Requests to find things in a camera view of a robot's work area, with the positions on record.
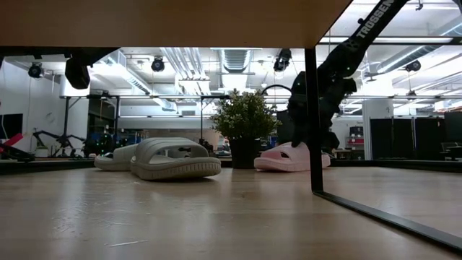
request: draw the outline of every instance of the black metal frame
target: black metal frame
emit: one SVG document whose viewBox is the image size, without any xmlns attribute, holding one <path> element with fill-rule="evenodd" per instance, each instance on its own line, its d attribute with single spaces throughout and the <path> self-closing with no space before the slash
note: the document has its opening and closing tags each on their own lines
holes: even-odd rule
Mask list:
<svg viewBox="0 0 462 260">
<path fill-rule="evenodd" d="M 71 100 L 72 97 L 61 97 L 66 99 L 66 107 L 64 111 L 64 136 L 66 137 L 67 134 L 67 123 L 69 120 L 69 109 L 77 102 L 79 101 L 82 97 L 77 97 L 77 101 L 75 101 L 72 105 L 69 106 L 69 101 Z M 118 95 L 88 95 L 85 97 L 87 99 L 102 99 L 102 98 L 115 98 L 117 100 L 117 103 L 114 107 L 114 135 L 113 135 L 113 147 L 116 147 L 116 142 L 117 142 L 117 136 L 118 136 L 118 119 L 121 117 L 121 97 Z"/>
<path fill-rule="evenodd" d="M 313 133 L 317 134 L 314 136 L 319 136 L 321 126 L 319 122 L 319 95 L 316 69 L 316 50 L 315 48 L 306 48 L 305 70 L 307 82 L 306 100 L 308 104 L 308 121 L 312 126 L 311 128 L 313 129 Z M 370 217 L 374 220 L 380 220 L 393 228 L 404 230 L 412 235 L 424 238 L 427 241 L 448 248 L 455 251 L 457 254 L 462 255 L 462 238 L 325 192 L 323 189 L 323 169 L 321 167 L 321 143 L 318 140 L 314 140 L 314 142 L 309 145 L 309 149 L 311 191 L 316 196 L 327 199 L 330 202 L 346 207 L 347 209 L 351 209 L 366 217 Z"/>
<path fill-rule="evenodd" d="M 201 96 L 201 138 L 199 144 L 204 144 L 204 99 L 206 98 L 219 98 L 219 99 L 230 99 L 229 95 L 202 95 Z"/>
</svg>

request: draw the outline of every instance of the green leaves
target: green leaves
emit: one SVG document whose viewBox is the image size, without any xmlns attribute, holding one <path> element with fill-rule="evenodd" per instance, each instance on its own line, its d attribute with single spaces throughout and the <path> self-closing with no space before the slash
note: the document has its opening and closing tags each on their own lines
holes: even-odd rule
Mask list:
<svg viewBox="0 0 462 260">
<path fill-rule="evenodd" d="M 214 130 L 228 138 L 267 137 L 280 124 L 272 114 L 276 106 L 268 107 L 261 91 L 255 94 L 234 89 L 230 100 L 220 100 L 217 114 L 211 117 Z"/>
</svg>

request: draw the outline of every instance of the metal beam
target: metal beam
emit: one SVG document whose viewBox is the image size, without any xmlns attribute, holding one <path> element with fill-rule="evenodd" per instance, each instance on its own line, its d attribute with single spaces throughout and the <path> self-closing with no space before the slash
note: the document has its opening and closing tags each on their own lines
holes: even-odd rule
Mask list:
<svg viewBox="0 0 462 260">
<path fill-rule="evenodd" d="M 321 135 L 321 124 L 319 119 L 319 93 L 318 93 L 318 73 L 316 68 L 316 50 L 305 49 L 305 69 L 306 69 L 306 103 L 308 109 L 308 123 L 311 131 L 310 137 Z M 310 150 L 311 168 L 311 190 L 323 191 L 323 167 L 321 161 L 321 141 L 313 138 L 308 141 Z"/>
<path fill-rule="evenodd" d="M 81 99 L 82 99 L 81 97 L 77 98 L 77 99 L 69 106 L 68 109 L 71 109 L 71 108 L 75 105 L 75 103 L 79 102 L 79 100 L 81 100 Z"/>
<path fill-rule="evenodd" d="M 451 235 L 432 227 L 428 227 L 426 225 L 422 225 L 417 222 L 407 220 L 405 218 L 383 212 L 379 209 L 374 209 L 372 207 L 350 201 L 348 199 L 335 196 L 324 191 L 315 191 L 314 194 L 323 199 L 327 199 L 330 202 L 360 213 L 361 215 L 365 215 L 366 217 L 384 222 L 385 224 L 394 228 L 398 228 L 404 232 L 411 233 L 412 235 L 417 235 L 420 238 L 423 238 L 432 243 L 436 243 L 439 246 L 446 247 L 452 251 L 455 251 L 457 254 L 462 253 L 462 238 L 459 238 L 455 235 Z"/>
</svg>

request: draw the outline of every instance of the black robotic arm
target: black robotic arm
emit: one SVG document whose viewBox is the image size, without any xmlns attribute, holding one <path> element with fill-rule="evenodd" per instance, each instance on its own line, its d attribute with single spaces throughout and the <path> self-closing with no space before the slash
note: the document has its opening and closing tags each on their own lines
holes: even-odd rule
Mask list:
<svg viewBox="0 0 462 260">
<path fill-rule="evenodd" d="M 460 0 L 453 0 L 460 6 Z M 341 101 L 346 95 L 356 92 L 353 79 L 348 79 L 357 70 L 364 58 L 366 50 L 374 39 L 385 29 L 391 20 L 404 7 L 408 0 L 380 0 L 366 19 L 360 19 L 360 26 L 343 43 L 335 47 L 326 60 L 318 67 L 319 111 L 321 121 L 321 136 L 314 136 L 308 124 L 306 104 L 305 72 L 297 75 L 289 99 L 287 110 L 295 125 L 292 136 L 292 146 L 300 142 L 310 145 L 310 140 L 320 139 L 325 146 L 332 143 L 328 140 L 331 119 L 339 112 Z"/>
</svg>

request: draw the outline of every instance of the black metal table leg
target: black metal table leg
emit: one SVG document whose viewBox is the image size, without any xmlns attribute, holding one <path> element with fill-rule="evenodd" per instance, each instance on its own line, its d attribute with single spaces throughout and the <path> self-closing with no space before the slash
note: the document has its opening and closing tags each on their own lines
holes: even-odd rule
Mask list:
<svg viewBox="0 0 462 260">
<path fill-rule="evenodd" d="M 316 67 L 316 49 L 305 49 L 305 70 L 306 70 L 306 102 L 308 108 L 308 123 L 312 131 L 312 137 L 321 135 L 319 121 L 319 94 L 318 75 Z M 323 191 L 323 165 L 321 160 L 321 140 L 314 138 L 308 142 L 310 150 L 311 166 L 311 190 Z"/>
<path fill-rule="evenodd" d="M 113 149 L 116 148 L 117 144 L 117 136 L 118 136 L 118 118 L 120 116 L 120 109 L 121 109 L 121 98 L 117 97 L 117 105 L 115 106 L 115 113 L 114 113 L 114 135 L 113 135 Z"/>
</svg>

